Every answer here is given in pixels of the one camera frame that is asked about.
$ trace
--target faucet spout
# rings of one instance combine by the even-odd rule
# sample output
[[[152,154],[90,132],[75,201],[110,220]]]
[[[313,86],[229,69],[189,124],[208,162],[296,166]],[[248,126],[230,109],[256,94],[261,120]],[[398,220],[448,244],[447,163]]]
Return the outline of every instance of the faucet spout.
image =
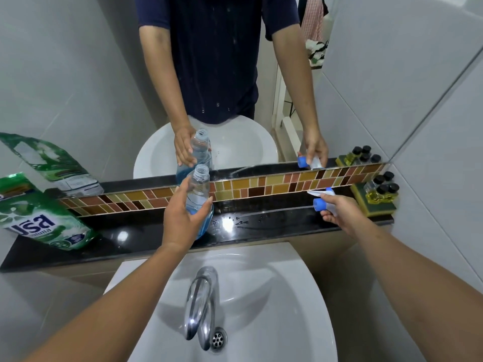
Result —
[[[184,310],[186,340],[198,334],[199,345],[209,350],[214,334],[215,309],[218,304],[218,273],[211,266],[200,268],[191,283]]]

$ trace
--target bottle mouth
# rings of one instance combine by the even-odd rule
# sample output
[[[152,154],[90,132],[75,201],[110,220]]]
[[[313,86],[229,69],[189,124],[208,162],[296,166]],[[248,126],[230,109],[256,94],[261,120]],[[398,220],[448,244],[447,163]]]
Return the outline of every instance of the bottle mouth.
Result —
[[[209,140],[208,131],[206,129],[204,129],[204,128],[198,129],[196,131],[195,138],[198,141],[208,141]]]
[[[193,172],[193,179],[198,181],[210,180],[210,169],[205,164],[196,165]]]

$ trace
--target black countertop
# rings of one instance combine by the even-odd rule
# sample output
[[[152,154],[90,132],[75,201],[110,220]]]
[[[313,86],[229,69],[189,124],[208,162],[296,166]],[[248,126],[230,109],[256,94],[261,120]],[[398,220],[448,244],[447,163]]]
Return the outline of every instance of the black countertop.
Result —
[[[352,196],[349,187],[334,190],[336,194]],[[323,221],[312,207],[297,208],[311,206],[313,198],[305,192],[298,192],[215,202],[212,223],[206,234],[195,241],[192,249],[341,231],[338,226]],[[149,256],[162,243],[163,215],[164,209],[160,208],[85,217],[83,221],[97,230],[100,236],[79,250],[60,250],[19,236],[0,271],[27,271]],[[390,215],[371,219],[379,225],[394,222]]]

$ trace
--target sink drain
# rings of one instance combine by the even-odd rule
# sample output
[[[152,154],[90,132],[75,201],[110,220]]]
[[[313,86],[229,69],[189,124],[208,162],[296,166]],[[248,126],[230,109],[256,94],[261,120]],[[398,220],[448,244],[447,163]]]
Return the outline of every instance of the sink drain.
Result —
[[[220,352],[224,346],[226,346],[226,343],[228,342],[228,339],[226,338],[226,332],[223,328],[217,327],[214,330],[214,335],[212,339],[212,346],[210,350],[212,352]]]

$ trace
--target green pouch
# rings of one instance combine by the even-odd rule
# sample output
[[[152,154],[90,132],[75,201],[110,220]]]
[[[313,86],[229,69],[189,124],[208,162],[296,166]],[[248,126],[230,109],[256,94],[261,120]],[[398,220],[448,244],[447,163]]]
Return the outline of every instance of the green pouch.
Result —
[[[63,250],[82,248],[95,236],[23,173],[0,178],[0,227]]]
[[[69,197],[102,194],[104,189],[68,152],[48,141],[0,132],[2,141]]]

